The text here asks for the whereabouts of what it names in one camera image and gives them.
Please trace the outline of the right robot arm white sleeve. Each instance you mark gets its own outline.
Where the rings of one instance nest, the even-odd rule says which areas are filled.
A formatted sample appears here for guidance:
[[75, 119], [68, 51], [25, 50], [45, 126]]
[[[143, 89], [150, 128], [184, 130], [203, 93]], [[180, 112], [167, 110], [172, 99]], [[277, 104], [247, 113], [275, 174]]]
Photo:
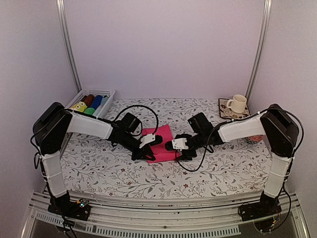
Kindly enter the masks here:
[[264, 135], [271, 149], [271, 166], [259, 202], [238, 208], [243, 221], [258, 219], [281, 212], [278, 198], [285, 189], [295, 153], [304, 139], [304, 127], [292, 113], [272, 104], [267, 109], [242, 119], [233, 119], [206, 128], [204, 114], [189, 119], [196, 135], [214, 136], [216, 145], [254, 135]]

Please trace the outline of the pink towel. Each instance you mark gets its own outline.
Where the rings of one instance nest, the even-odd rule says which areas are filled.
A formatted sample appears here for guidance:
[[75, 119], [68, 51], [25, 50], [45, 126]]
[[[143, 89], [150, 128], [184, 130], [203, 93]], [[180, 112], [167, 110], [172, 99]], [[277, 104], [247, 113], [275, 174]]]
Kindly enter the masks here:
[[151, 150], [154, 153], [155, 160], [150, 161], [147, 160], [149, 164], [166, 162], [166, 161], [174, 161], [175, 156], [179, 156], [179, 153], [175, 154], [175, 151], [167, 151], [165, 148], [165, 143], [171, 141], [173, 139], [170, 127], [168, 124], [158, 127], [155, 135], [162, 136], [162, 143], [158, 145], [151, 146]]

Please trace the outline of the green and cream patterned towel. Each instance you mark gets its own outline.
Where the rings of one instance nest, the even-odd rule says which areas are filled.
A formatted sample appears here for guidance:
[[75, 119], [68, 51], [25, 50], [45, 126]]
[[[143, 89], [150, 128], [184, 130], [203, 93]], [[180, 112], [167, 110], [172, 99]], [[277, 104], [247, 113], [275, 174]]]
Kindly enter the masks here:
[[78, 112], [84, 112], [87, 109], [87, 105], [84, 102], [79, 102], [70, 109]]

